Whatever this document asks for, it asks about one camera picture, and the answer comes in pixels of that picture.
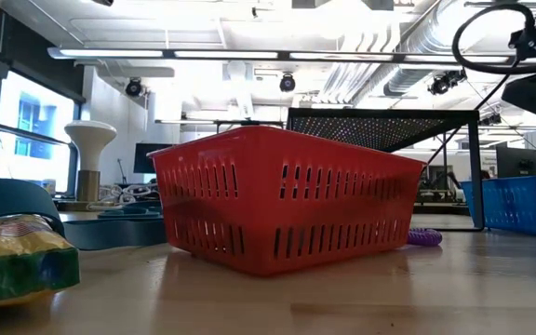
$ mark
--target ceiling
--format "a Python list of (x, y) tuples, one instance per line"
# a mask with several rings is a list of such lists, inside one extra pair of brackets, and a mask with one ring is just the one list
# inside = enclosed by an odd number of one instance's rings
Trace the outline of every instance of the ceiling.
[[(393, 12), (371, 10), (361, 0), (330, 0), (317, 8), (297, 9), (301, 0), (115, 0), (111, 7), (92, 0), (4, 0), (2, 8), (59, 47), (83, 48), (204, 48), (393, 51), (400, 36), (433, 3), (433, 0), (396, 0)], [(480, 8), (464, 0), (442, 0), (447, 15), (433, 21), (427, 17), (401, 45), (408, 52), (421, 52), (412, 36), (434, 30), (437, 40), (451, 40), (456, 28)], [(256, 8), (257, 17), (252, 15)], [(510, 32), (521, 28), (522, 19), (511, 13), (492, 13), (466, 36), (469, 52), (510, 53)], [(448, 51), (447, 46), (430, 52)], [(432, 76), (420, 74), (397, 97), (385, 95), (386, 80), (397, 68), (378, 64), (333, 64), (320, 62), (250, 62), (246, 85), (234, 86), (225, 78), (224, 61), (197, 60), (107, 60), (93, 62), (99, 75), (121, 89), (134, 74), (142, 76), (150, 90), (179, 92), (184, 111), (227, 111), (241, 104), (242, 95), (253, 106), (298, 105), (300, 101), (350, 103), (358, 108), (472, 109), (499, 80), (498, 75), (467, 71), (468, 83), (448, 94), (427, 92)], [(282, 73), (292, 73), (295, 91), (278, 88)], [(490, 110), (511, 115), (517, 124), (524, 118), (515, 107), (496, 99)]]

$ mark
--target ceiling pipe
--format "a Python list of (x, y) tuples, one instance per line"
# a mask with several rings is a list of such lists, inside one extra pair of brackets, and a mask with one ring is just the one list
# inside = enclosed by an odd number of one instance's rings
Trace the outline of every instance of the ceiling pipe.
[[(377, 36), (372, 32), (363, 32), (363, 39), (361, 44), (358, 46), (357, 51), (364, 52), (369, 51), (369, 48), (377, 42)], [(329, 99), (329, 102), (333, 103), (345, 103), (344, 93), (348, 92), (353, 86), (357, 86), (360, 81), (362, 74), (364, 74), (371, 64), (349, 64), (353, 67), (349, 70), (350, 77), (343, 78), (342, 88), (338, 89), (334, 97)]]
[[(348, 33), (344, 36), (344, 41), (342, 41), (342, 46), (340, 50), (345, 52), (357, 52), (360, 51), (359, 47), (363, 44), (365, 38), (364, 33)], [(330, 76), (328, 77), (326, 84), (318, 94), (317, 98), (320, 101), (330, 101), (330, 95), (333, 91), (338, 89), (344, 79), (349, 75), (351, 63), (344, 64), (333, 64), (330, 68)]]
[[(464, 7), (464, 0), (436, 1), (419, 19), (419, 22), (409, 28), (409, 33), (401, 36), (401, 43), (396, 52), (415, 53), (447, 53), (453, 32), (472, 14), (472, 10)], [(471, 47), (483, 37), (485, 32), (470, 34), (463, 39), (464, 48)], [(356, 106), (366, 99), (376, 87), (384, 82), (383, 91), (386, 96), (400, 97), (407, 93), (417, 82), (423, 80), (432, 70), (401, 70), (397, 65), (384, 64), (378, 67), (373, 76), (352, 98)]]
[[(380, 52), (388, 51), (391, 49), (390, 46), (395, 46), (398, 41), (396, 40), (400, 35), (400, 27), (398, 24), (389, 24), (387, 27), (383, 28), (384, 32), (380, 32), (377, 34), (377, 36), (386, 36), (385, 41), (379, 41), (376, 39), (374, 43), (370, 46), (371, 50), (378, 50)], [(362, 75), (355, 81), (351, 83), (351, 86), (349, 89), (344, 91), (344, 95), (340, 98), (341, 101), (344, 101), (345, 103), (348, 103), (351, 101), (351, 98), (356, 94), (359, 89), (361, 89), (367, 81), (370, 79), (371, 75), (377, 70), (379, 65), (377, 64), (361, 64), (362, 72), (360, 72)]]

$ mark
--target table surface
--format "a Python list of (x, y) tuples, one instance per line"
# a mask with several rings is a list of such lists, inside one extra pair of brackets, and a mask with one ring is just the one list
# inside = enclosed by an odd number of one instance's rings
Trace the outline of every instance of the table surface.
[(78, 286), (0, 308), (0, 334), (536, 333), (536, 237), (518, 234), (444, 233), (441, 248), (272, 278), (168, 245), (81, 252), (80, 261)]

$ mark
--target lamp base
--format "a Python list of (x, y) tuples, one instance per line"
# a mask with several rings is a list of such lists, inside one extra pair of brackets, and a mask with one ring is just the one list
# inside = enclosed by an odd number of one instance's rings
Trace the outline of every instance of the lamp base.
[(77, 201), (99, 201), (101, 172), (90, 170), (78, 171), (78, 187), (75, 193)]

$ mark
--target security camera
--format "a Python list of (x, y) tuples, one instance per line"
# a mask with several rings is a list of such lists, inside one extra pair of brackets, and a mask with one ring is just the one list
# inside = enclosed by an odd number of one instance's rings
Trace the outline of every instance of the security camera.
[(141, 78), (130, 78), (126, 86), (126, 94), (129, 97), (138, 98), (144, 94), (144, 86), (141, 84)]
[(103, 6), (107, 6), (107, 7), (111, 7), (113, 5), (113, 2), (114, 0), (92, 0), (93, 2), (99, 4), (99, 5), (103, 5)]
[(433, 95), (441, 95), (448, 92), (451, 88), (456, 87), (467, 79), (466, 71), (446, 71), (441, 75), (434, 77), (434, 83), (427, 88)]
[(283, 78), (280, 80), (280, 90), (282, 92), (291, 92), (295, 89), (295, 79), (293, 79), (293, 74), (284, 74)]

